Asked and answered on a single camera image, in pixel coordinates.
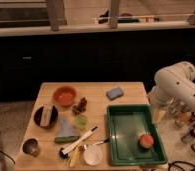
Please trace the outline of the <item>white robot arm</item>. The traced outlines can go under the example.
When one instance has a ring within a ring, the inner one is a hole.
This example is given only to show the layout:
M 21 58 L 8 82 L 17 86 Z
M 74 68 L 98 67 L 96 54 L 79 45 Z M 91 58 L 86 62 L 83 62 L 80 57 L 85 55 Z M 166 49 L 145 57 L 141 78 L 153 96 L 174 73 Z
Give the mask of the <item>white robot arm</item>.
M 152 107 L 160 108 L 173 98 L 184 102 L 195 112 L 195 66 L 190 62 L 179 62 L 161 68 L 155 73 L 155 85 L 148 93 Z

